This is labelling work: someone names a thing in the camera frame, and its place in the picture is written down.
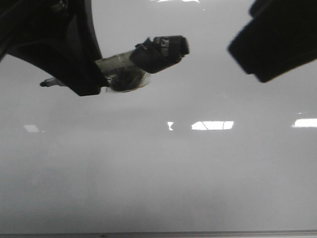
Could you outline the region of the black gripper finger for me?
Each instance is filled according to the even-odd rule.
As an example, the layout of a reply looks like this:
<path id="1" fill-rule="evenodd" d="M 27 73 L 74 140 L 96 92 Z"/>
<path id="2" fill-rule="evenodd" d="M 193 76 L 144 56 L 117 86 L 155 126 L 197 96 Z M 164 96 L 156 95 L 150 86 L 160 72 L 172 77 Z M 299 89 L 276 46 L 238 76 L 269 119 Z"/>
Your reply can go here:
<path id="1" fill-rule="evenodd" d="M 90 0 L 2 0 L 0 57 L 11 55 L 50 74 L 79 96 L 109 85 Z"/>
<path id="2" fill-rule="evenodd" d="M 316 60 L 315 0 L 256 0 L 249 14 L 251 21 L 228 46 L 246 74 L 266 83 Z"/>

